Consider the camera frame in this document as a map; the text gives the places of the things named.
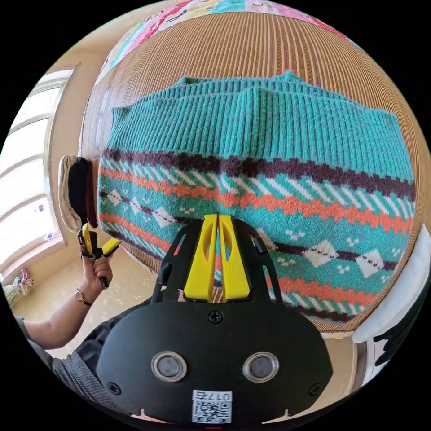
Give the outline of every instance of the screw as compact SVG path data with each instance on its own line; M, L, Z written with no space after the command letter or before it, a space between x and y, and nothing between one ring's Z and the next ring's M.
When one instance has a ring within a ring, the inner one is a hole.
M220 323L223 320L223 314L218 310L211 311L210 314L208 314L208 320L211 323Z
M320 383L316 383L313 386L311 386L311 388L308 391L308 393L311 396L315 396L315 395L317 395L320 392L321 389L322 389L322 385Z
M116 385L115 383L109 382L108 383L108 390L113 393L114 395L120 395L121 394L121 389L118 385Z

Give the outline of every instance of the camera lens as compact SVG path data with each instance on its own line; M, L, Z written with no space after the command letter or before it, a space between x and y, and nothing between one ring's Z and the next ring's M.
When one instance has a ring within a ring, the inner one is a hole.
M242 372L251 382L264 383L277 374L279 367L278 359L272 353L258 352L245 361Z
M178 382L187 372L183 357L175 352L160 352L151 361L153 374L165 382Z

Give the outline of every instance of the bamboo mat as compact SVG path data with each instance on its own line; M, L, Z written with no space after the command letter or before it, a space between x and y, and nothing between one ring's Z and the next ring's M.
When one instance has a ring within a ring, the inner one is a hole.
M272 77L287 69L310 84L398 117L416 178L416 216L407 251L381 300L407 262L422 223L431 232L431 158L414 114L393 82L364 51L336 34L264 13L220 13L178 23L128 54L93 89L83 121L81 154L94 161L96 179L97 161L112 125L111 108L134 103L185 75ZM96 196L96 180L93 186ZM126 247L158 269L156 260ZM315 325L320 331L349 331L377 305L378 301L345 325Z

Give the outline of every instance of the orange stripe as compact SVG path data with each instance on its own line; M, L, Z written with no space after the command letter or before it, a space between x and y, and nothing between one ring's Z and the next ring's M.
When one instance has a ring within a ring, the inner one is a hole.
M330 217L332 217L334 221L346 219L350 224L358 222L362 226L365 225L365 223L369 223L373 229L381 226L385 232L388 232L390 229L394 229L395 233L401 231L403 235L410 232L413 225L413 219L403 221L401 216L391 218L388 214L375 215L370 209L358 211L355 206L344 208L339 203L324 205L317 199L314 199L311 202L302 202L295 196L276 199L272 195L258 197L253 193L246 193L242 196L238 196L236 194L222 194L219 189L207 189L205 186L196 186L191 188L184 184L172 186L165 181L157 183L155 181L146 180L142 177L138 178L136 175L126 175L123 172L112 171L106 168L100 168L99 175L100 174L120 181L132 182L139 187L153 189L156 192L162 192L166 196L174 193L179 198L190 196L194 199L202 197L207 201L215 200L227 208L231 208L233 205L238 205L241 208L252 205L257 210L260 207L264 207L269 211L281 209L285 214L289 215L298 211L304 217L319 215L323 220Z
M152 235L151 233L145 231L144 229L140 229L139 227L135 226L132 222L130 222L129 220L126 220L125 218L121 217L118 214L108 214L104 212L99 212L98 218L102 223L108 222L108 223L120 224L129 232L133 232L136 236L142 238L144 241L148 241L151 243L151 245L159 247L165 253L169 250L169 247L171 246L165 239L160 239L159 237Z
M266 276L268 286L271 285L269 275ZM347 301L349 304L359 302L366 306L373 303L377 296L372 293L355 292L353 289L344 290L342 287L332 287L330 284L321 285L316 281L306 283L304 280L292 280L289 277L282 277L278 280L282 292L298 292L301 296L315 296L321 301L327 299L335 302Z
M117 223L123 226L125 229L133 232L136 236L139 236L144 241L148 241L153 246L159 247L164 252L167 252L171 246L168 241L160 239L159 237L145 231L144 229L136 227L133 223L121 217L120 215L99 212L98 217L102 223ZM218 255L215 257L215 264L216 269L218 268L221 270L220 256ZM269 275L266 276L266 279L268 286L270 286L271 283ZM320 285L316 281L306 283L304 280L292 280L288 277L282 277L278 280L278 282L282 292L298 292L301 296L315 296L320 300L331 299L335 302L347 301L351 304L359 302L364 306L371 304L376 300L376 296L374 296L372 293L365 294L363 292L355 292L353 289L344 290L342 287L333 288L329 284Z

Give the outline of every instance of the label sticker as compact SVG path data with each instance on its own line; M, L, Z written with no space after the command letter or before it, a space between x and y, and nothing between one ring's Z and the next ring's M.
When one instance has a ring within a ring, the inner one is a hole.
M192 422L231 423L232 392L193 391Z

